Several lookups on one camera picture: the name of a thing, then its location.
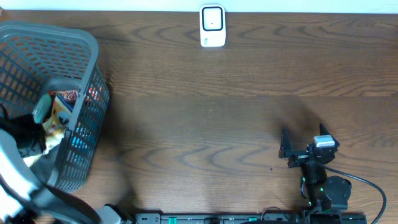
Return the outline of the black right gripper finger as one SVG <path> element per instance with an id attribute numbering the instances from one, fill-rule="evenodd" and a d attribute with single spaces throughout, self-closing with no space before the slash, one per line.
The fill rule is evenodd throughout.
<path id="1" fill-rule="evenodd" d="M 289 140 L 289 136 L 287 130 L 282 128 L 282 136 L 280 142 L 280 149 L 279 149 L 279 158 L 285 159 L 292 156 L 293 150 Z"/>
<path id="2" fill-rule="evenodd" d="M 321 136 L 329 136 L 335 143 L 335 147 L 339 147 L 340 143 L 333 137 L 333 135 L 327 130 L 324 124 L 319 124 L 319 130 Z"/>

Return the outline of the pale green wipes pack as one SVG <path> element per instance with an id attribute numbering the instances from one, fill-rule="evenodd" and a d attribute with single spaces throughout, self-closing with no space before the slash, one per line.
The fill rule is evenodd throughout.
<path id="1" fill-rule="evenodd" d="M 46 93 L 41 96 L 37 102 L 34 110 L 32 111 L 33 119 L 36 124 L 43 123 L 47 113 L 52 107 L 52 97 Z"/>

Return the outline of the yellow snack bag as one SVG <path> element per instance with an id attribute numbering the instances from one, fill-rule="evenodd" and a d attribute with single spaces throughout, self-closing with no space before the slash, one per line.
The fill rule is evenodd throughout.
<path id="1" fill-rule="evenodd" d="M 35 155 L 23 158 L 28 167 L 33 166 L 42 156 L 48 154 L 56 148 L 65 137 L 65 130 L 68 128 L 72 117 L 72 106 L 54 93 L 49 93 L 52 97 L 52 107 L 47 113 L 43 123 L 40 123 L 45 131 L 46 150 Z"/>

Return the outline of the red brown snack packet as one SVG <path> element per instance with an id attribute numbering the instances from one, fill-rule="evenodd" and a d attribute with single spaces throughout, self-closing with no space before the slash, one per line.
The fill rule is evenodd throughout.
<path id="1" fill-rule="evenodd" d="M 78 99 L 78 91 L 77 90 L 62 90 L 56 91 L 55 94 L 59 97 L 62 97 L 64 101 L 67 103 L 75 103 Z"/>

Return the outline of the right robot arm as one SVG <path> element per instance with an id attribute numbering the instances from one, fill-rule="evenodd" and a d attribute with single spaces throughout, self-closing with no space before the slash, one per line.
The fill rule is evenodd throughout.
<path id="1" fill-rule="evenodd" d="M 342 223 L 341 213 L 348 209 L 351 182 L 340 176 L 328 176 L 325 168 L 335 158 L 340 144 L 323 124 L 319 130 L 320 134 L 306 149 L 295 151 L 287 129 L 282 129 L 279 158 L 287 159 L 289 168 L 300 168 L 301 194 L 310 206 L 294 216 L 293 223 Z"/>

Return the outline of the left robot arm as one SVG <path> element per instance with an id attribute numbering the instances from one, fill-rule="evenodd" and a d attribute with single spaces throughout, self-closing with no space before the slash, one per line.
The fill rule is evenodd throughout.
<path id="1" fill-rule="evenodd" d="M 23 161 L 19 147 L 44 150 L 44 130 L 30 114 L 10 119 L 4 106 L 1 110 L 1 218 L 5 223 L 33 223 L 41 215 L 53 216 L 55 223 L 134 223 L 113 205 L 95 210 L 40 181 Z"/>

